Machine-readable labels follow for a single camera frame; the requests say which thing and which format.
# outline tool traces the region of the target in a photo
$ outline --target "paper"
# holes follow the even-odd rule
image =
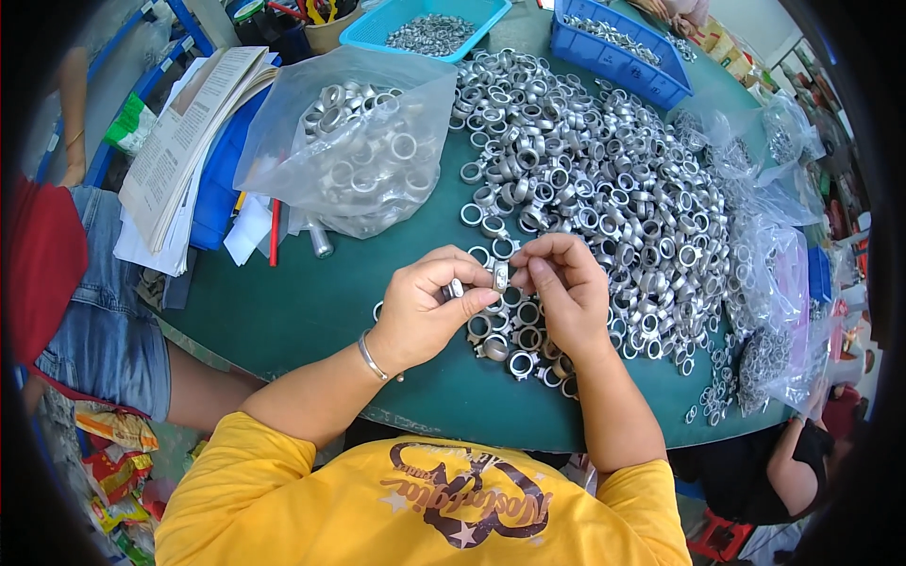
[[[204,159],[200,159],[179,200],[179,207],[159,253],[152,254],[148,251],[141,239],[139,229],[132,222],[126,209],[123,208],[120,211],[120,220],[122,220],[120,238],[113,247],[113,256],[126,262],[156,269],[172,277],[182,275],[186,271],[188,239],[192,232],[192,215],[195,211],[198,185],[201,183],[203,168]]]
[[[236,265],[244,265],[258,243],[271,231],[271,211],[267,208],[270,198],[248,193],[246,201],[233,221],[233,227],[224,238],[224,246]]]
[[[120,201],[142,241],[155,254],[164,247],[174,215],[199,158],[246,91],[260,91],[276,70],[264,63],[266,47],[219,50],[201,63],[161,112],[120,190]]]

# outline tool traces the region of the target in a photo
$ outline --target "hand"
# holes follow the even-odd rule
[[[630,0],[630,4],[641,8],[645,12],[648,12],[664,22],[670,20],[670,13],[667,11],[667,6],[665,6],[661,0]]]
[[[440,288],[454,277],[474,288],[443,302]],[[473,314],[500,298],[489,288],[492,282],[488,270],[454,245],[398,269],[384,293],[381,317],[365,339],[374,363],[393,376],[437,356]]]
[[[682,37],[690,37],[698,30],[695,24],[679,15],[674,18],[672,27],[673,31]]]
[[[526,294],[538,291],[551,340],[574,363],[596,360],[603,348],[612,348],[607,273],[582,240],[543,235],[522,246],[510,264],[518,268],[510,284]]]

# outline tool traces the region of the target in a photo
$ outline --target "blue plastic crate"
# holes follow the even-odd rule
[[[818,302],[831,301],[831,261],[820,247],[808,248],[808,294]]]
[[[455,53],[433,59],[457,62],[512,7],[509,0],[386,0],[347,27],[340,34],[340,43],[387,53],[411,53],[385,46],[387,36],[420,15],[455,15],[474,24],[476,31]]]
[[[660,68],[650,65],[613,43],[564,24],[564,14],[607,22],[628,34],[661,58]],[[551,52],[670,110],[693,90],[680,54],[666,39],[631,18],[593,0],[556,0]]]

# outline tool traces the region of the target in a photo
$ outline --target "round green table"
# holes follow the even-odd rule
[[[612,7],[644,21],[623,2]],[[547,57],[554,72],[576,73],[594,91],[589,72],[551,56],[551,15],[534,2],[516,4],[479,46],[492,52],[512,47]],[[721,110],[757,108],[742,85],[701,51],[698,60],[686,66],[696,92],[721,93]],[[749,132],[748,143],[759,141],[765,143],[763,130]],[[335,353],[372,326],[371,309],[382,299],[395,269],[446,244],[463,249],[489,246],[476,228],[458,219],[459,209],[475,190],[459,179],[459,168],[476,154],[466,134],[450,134],[441,178],[428,202],[410,220],[368,240],[331,234],[336,251],[328,259],[314,258],[306,234],[283,241],[276,268],[269,267],[261,254],[236,267],[223,247],[199,254],[186,309],[167,310],[160,317],[266,379]],[[513,218],[508,224],[515,238],[531,237],[518,231]],[[725,331],[723,326],[714,335],[721,346]],[[668,447],[743,435],[787,418],[789,410],[772,401],[765,412],[747,418],[733,405],[715,427],[707,424],[699,407],[699,416],[685,424],[683,416],[711,380],[704,350],[696,353],[695,364],[693,374],[682,377],[668,360],[626,362]],[[477,360],[465,329],[434,360],[407,371],[403,383],[385,387],[361,415],[423,435],[550,452],[584,451],[579,403],[537,379],[515,381],[503,364]]]

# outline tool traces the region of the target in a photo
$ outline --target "bracelet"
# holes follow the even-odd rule
[[[368,348],[365,346],[365,336],[367,336],[369,332],[371,332],[371,329],[367,329],[359,337],[359,353],[365,359],[365,363],[368,364],[371,371],[374,372],[374,375],[378,376],[381,381],[386,381],[387,379],[390,379],[390,376],[381,371],[378,364],[374,363],[374,359],[371,357],[371,354],[368,353]],[[396,380],[403,381],[402,373],[396,377]]]

